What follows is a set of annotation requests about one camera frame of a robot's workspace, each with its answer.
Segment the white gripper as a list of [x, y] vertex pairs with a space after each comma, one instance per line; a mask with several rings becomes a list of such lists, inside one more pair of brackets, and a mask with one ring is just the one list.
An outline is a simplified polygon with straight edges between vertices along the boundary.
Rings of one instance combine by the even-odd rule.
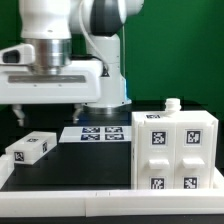
[[[62, 69], [59, 75], [33, 75], [26, 66], [0, 66], [0, 104], [67, 104], [97, 102], [101, 96], [102, 63], [77, 60]], [[18, 124], [24, 125], [21, 105], [12, 110]], [[74, 105], [73, 123], [83, 111]]]

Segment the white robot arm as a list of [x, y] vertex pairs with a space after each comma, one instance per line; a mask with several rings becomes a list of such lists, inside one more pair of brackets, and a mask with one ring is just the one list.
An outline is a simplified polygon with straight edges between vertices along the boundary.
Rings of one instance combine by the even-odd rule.
[[129, 105], [117, 32], [144, 0], [19, 0], [22, 43], [0, 50], [0, 105], [112, 114]]

